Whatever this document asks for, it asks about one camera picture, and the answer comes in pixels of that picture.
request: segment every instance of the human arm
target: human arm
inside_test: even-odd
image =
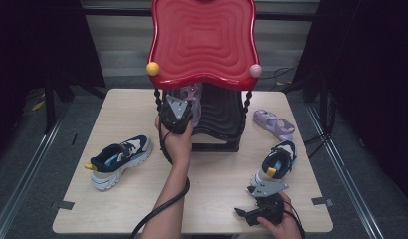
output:
[[[155,125],[159,128],[159,119]],[[167,152],[172,158],[172,168],[166,183],[154,205],[154,209],[178,195],[184,188],[188,177],[191,157],[191,122],[183,134],[169,132],[161,126],[161,135]],[[141,238],[180,238],[183,219],[184,198],[167,207],[145,224]]]
[[[284,203],[285,211],[293,213],[291,209],[291,200],[283,192],[279,192],[279,195],[282,197],[283,201],[287,202]],[[275,239],[302,239],[297,222],[287,213],[283,214],[282,222],[278,225],[274,225],[264,217],[257,217],[257,221],[264,226]]]

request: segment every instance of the black and white sneaker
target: black and white sneaker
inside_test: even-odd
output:
[[[98,190],[106,190],[120,181],[125,169],[136,167],[151,155],[151,139],[139,135],[120,144],[112,144],[92,157],[86,169],[92,170],[92,185]]]
[[[297,158],[295,145],[288,140],[272,147],[261,167],[251,177],[251,185],[257,186],[264,181],[280,181],[292,170]]]

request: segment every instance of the sneaker sole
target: sneaker sole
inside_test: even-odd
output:
[[[113,186],[115,186],[118,182],[120,182],[120,179],[123,175],[123,172],[129,168],[129,167],[137,167],[141,164],[143,164],[151,155],[152,153],[152,148],[153,145],[151,143],[151,139],[149,140],[149,147],[148,150],[139,158],[136,160],[132,160],[128,163],[126,163],[124,166],[120,167],[118,170],[116,170],[114,173],[111,174],[111,176],[107,178],[97,178],[94,173],[92,173],[91,177],[91,182],[92,185],[95,189],[98,189],[100,191],[105,191],[108,189],[111,189]]]

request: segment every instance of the pink ball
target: pink ball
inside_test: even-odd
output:
[[[261,66],[258,64],[254,64],[250,67],[250,75],[253,78],[259,77],[261,74]]]

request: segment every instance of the black twisted post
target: black twisted post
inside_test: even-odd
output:
[[[244,132],[244,128],[245,128],[245,122],[247,119],[247,112],[248,112],[248,106],[250,105],[250,99],[252,96],[252,92],[251,91],[247,91],[247,93],[245,94],[246,99],[244,100],[244,107],[243,107],[243,114],[242,114],[242,122],[241,122],[241,128],[240,128],[240,135],[242,135],[242,133]]]
[[[160,113],[162,101],[160,98],[160,91],[158,90],[158,88],[154,89],[154,95],[155,95],[155,102],[157,103],[157,111]]]

